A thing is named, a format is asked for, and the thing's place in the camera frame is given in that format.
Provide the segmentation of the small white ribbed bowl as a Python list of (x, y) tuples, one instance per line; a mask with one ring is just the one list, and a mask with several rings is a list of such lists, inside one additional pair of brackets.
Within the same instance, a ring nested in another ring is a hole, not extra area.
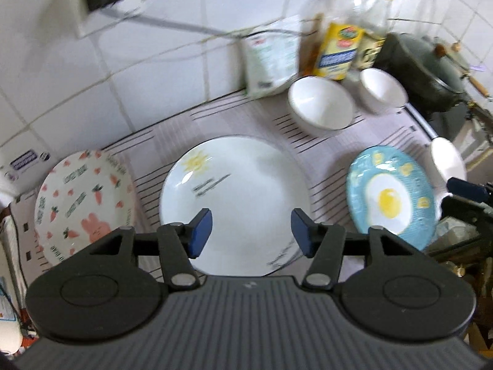
[(433, 139), (427, 152), (428, 174), (433, 186), (445, 185), (450, 178), (467, 180), (466, 166), (460, 152), (448, 139)]

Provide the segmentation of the blue fried egg plate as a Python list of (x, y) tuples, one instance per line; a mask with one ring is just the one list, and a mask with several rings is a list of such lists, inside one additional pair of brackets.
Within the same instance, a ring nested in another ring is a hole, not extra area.
[(420, 251), (434, 235), (433, 188), (423, 168), (393, 146), (376, 145), (359, 153), (348, 169), (346, 197), (361, 233), (378, 225)]

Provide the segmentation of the white sun print plate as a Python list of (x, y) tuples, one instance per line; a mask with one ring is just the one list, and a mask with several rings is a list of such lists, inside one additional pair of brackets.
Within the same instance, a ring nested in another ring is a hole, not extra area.
[(203, 208), (212, 229), (196, 270), (214, 276), (261, 277), (298, 252), (291, 212), (310, 213), (308, 184), (296, 160), (271, 143), (224, 136), (186, 152), (161, 191), (161, 224), (188, 223)]

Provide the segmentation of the pink rabbit carrot plate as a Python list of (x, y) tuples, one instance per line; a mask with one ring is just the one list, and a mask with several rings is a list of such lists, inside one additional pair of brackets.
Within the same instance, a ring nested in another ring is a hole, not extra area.
[(133, 226), (136, 196), (126, 166), (99, 150), (76, 152), (50, 171), (39, 191), (34, 227), (51, 265), (121, 226)]

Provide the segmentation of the medium white ribbed bowl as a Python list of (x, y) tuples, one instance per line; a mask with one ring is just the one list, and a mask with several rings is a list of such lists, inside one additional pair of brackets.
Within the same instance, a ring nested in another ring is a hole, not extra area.
[(360, 73), (358, 93), (364, 106), (378, 115), (396, 112), (409, 102), (400, 82), (378, 68), (366, 68)]

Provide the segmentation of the large white ribbed bowl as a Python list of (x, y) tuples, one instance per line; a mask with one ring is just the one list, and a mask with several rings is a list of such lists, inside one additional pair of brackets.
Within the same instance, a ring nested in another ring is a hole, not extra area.
[(297, 126), (316, 137), (348, 128), (355, 117), (351, 94), (339, 83), (316, 76), (297, 79), (287, 92), (288, 111)]

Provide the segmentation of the striped white table cloth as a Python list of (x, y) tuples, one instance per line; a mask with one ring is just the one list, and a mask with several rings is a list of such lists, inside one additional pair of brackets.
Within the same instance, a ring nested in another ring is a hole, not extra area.
[(362, 113), (352, 124), (328, 137), (301, 130), (280, 95), (251, 100), (233, 94), (178, 114), (131, 134), (110, 89), (96, 86), (74, 99), (67, 109), (50, 114), (35, 134), (24, 133), (1, 149), (1, 175), (11, 161), (28, 150), (51, 159), (28, 169), (27, 186), (10, 206), (1, 224), (3, 259), (22, 285), (54, 267), (42, 253), (35, 235), (34, 211), (42, 184), (62, 159), (80, 151), (99, 150), (113, 155), (131, 175), (136, 196), (139, 231), (155, 231), (161, 224), (160, 198), (167, 174), (180, 157), (197, 145), (224, 136), (248, 136), (271, 143), (289, 154), (305, 174), (312, 219), (353, 227), (346, 197), (352, 161), (363, 150), (389, 145), (411, 156), (425, 171), (429, 139), (405, 110), (384, 116)]

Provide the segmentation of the black pot with glass lid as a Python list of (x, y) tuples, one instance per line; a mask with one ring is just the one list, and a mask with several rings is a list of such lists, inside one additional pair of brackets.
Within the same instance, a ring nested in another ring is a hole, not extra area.
[(457, 68), (437, 48), (412, 34), (390, 33), (373, 63), (401, 83), (425, 119), (470, 101)]

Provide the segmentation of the yellow label cooking wine bottle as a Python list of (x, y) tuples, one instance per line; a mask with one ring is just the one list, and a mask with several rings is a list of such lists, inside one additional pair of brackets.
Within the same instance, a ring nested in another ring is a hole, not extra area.
[(364, 30), (362, 20), (368, 0), (327, 0), (324, 36), (313, 74), (343, 80), (354, 60)]

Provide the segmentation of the yellow cap vinegar bottle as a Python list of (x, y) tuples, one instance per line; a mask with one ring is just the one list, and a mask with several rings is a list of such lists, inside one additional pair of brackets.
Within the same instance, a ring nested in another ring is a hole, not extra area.
[(393, 0), (375, 0), (373, 6), (364, 14), (364, 34), (353, 62), (356, 69), (363, 70), (373, 66), (387, 37), (392, 2)]

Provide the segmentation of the white salt bag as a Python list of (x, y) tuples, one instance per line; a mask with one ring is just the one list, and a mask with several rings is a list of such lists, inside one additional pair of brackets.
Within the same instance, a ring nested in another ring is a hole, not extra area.
[(242, 38), (246, 93), (261, 99), (279, 94), (297, 77), (300, 22), (261, 28)]

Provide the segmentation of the blue wall sticker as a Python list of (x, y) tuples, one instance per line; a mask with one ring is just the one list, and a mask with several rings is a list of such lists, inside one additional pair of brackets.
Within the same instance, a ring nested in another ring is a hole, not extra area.
[(9, 163), (7, 169), (3, 171), (4, 176), (11, 182), (16, 181), (21, 174), (28, 169), (38, 164), (44, 164), (51, 159), (51, 154), (48, 151), (43, 151), (41, 154), (34, 150), (28, 150)]

